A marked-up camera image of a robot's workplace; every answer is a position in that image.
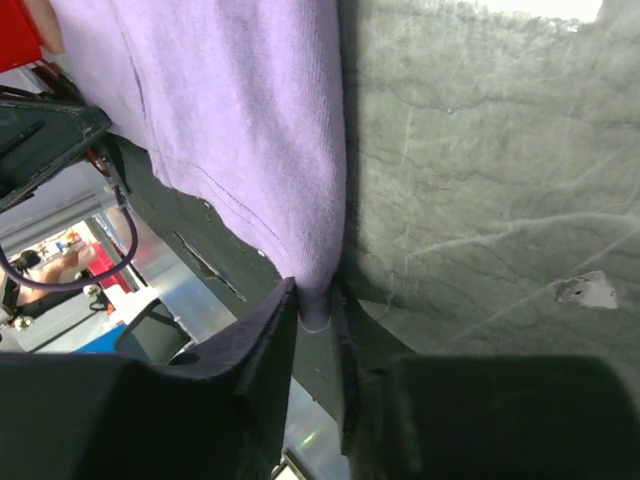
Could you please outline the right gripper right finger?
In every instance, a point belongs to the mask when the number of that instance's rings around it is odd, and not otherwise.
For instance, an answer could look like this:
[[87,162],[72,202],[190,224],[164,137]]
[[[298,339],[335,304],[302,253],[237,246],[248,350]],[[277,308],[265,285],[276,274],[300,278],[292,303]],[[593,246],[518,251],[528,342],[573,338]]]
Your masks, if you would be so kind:
[[639,417],[615,372],[575,355],[374,354],[331,293],[341,450],[355,479],[635,479]]

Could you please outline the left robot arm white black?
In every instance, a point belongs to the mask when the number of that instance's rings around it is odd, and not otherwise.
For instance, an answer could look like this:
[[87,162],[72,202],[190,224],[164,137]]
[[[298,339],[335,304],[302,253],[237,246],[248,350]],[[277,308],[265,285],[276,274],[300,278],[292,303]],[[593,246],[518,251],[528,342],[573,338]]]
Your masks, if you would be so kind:
[[1,98],[1,210],[77,163],[111,127],[88,105]]

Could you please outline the purple t shirt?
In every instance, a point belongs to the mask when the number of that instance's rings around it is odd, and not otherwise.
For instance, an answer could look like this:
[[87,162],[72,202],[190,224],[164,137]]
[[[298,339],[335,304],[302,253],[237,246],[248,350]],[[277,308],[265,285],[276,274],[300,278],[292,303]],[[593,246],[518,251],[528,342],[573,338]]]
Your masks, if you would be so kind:
[[329,320],[346,213],[334,1],[56,1],[85,99]]

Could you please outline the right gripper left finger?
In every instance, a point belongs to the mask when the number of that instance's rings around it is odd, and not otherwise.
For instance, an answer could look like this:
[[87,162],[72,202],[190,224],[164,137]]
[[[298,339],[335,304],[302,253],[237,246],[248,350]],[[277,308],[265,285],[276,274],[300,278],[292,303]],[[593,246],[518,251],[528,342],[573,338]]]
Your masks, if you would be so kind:
[[297,333],[292,279],[208,340],[152,365],[116,354],[1,357],[5,479],[267,479]]

